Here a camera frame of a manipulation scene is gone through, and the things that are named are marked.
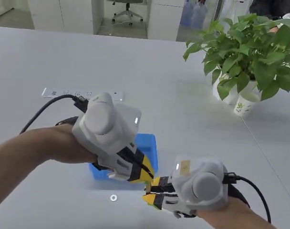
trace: blue plastic container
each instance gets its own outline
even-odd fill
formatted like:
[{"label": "blue plastic container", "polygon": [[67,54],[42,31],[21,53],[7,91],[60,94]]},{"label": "blue plastic container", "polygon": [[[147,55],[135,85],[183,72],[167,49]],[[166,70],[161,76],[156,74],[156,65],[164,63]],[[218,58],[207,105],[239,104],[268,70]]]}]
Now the blue plastic container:
[{"label": "blue plastic container", "polygon": [[[158,156],[156,151],[155,136],[151,134],[137,134],[135,137],[137,148],[141,150],[149,159],[155,173],[158,171]],[[89,164],[93,178],[96,180],[110,180],[108,170],[99,171],[92,164]]]}]

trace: hand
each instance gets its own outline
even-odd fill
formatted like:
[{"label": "hand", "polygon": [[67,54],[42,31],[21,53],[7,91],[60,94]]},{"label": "hand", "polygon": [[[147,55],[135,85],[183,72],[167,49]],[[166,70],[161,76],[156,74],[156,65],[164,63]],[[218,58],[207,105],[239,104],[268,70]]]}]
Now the hand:
[{"label": "hand", "polygon": [[271,28],[269,32],[275,32],[276,33],[278,30],[279,30],[279,28],[276,26],[276,27]]},{"label": "hand", "polygon": [[29,131],[43,143],[45,160],[56,160],[63,163],[93,163],[97,156],[82,147],[72,134],[69,124]]},{"label": "hand", "polygon": [[210,212],[197,211],[196,215],[216,229],[275,229],[240,199],[232,197],[229,197],[224,208]]}]

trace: power strip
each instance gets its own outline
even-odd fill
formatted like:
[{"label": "power strip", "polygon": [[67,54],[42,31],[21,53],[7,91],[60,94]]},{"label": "power strip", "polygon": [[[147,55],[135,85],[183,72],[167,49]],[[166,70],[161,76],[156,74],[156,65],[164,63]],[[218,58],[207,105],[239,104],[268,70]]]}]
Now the power strip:
[{"label": "power strip", "polygon": [[111,90],[78,90],[78,89],[61,89],[61,88],[45,88],[41,94],[44,98],[55,98],[63,94],[72,94],[75,96],[82,96],[86,99],[98,95],[101,92],[108,92],[115,101],[123,101],[124,93]]}]

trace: cabinet door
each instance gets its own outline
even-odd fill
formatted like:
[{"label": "cabinet door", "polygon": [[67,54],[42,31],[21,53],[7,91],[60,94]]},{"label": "cabinet door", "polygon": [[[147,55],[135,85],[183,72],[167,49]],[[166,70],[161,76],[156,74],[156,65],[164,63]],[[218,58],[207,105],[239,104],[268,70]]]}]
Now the cabinet door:
[{"label": "cabinet door", "polygon": [[29,0],[36,30],[63,31],[59,0]]},{"label": "cabinet door", "polygon": [[182,7],[151,4],[148,39],[175,41],[182,10]]},{"label": "cabinet door", "polygon": [[93,34],[91,0],[60,0],[64,31]]}]

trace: white table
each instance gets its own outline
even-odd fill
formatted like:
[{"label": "white table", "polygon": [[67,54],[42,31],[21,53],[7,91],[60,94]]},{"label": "white table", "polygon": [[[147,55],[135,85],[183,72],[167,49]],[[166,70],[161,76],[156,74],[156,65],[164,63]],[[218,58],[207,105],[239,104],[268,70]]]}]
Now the white table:
[{"label": "white table", "polygon": [[[0,28],[0,142],[15,136],[47,102],[40,97],[44,87],[124,91],[125,102],[143,112],[140,132],[156,136],[157,175],[168,175],[177,154],[218,156],[229,171],[258,185],[273,223],[289,228],[290,197],[266,152],[244,122],[212,97],[203,54],[184,63],[184,50],[178,42]],[[32,128],[77,114],[70,100],[58,102]],[[256,115],[253,120],[259,122]],[[257,193],[243,183],[238,188],[252,209],[266,217]],[[118,196],[116,202],[110,201],[111,194]],[[114,190],[112,184],[93,181],[85,164],[50,161],[0,205],[0,229],[210,228],[201,219],[158,212],[142,195],[123,184]]]}]

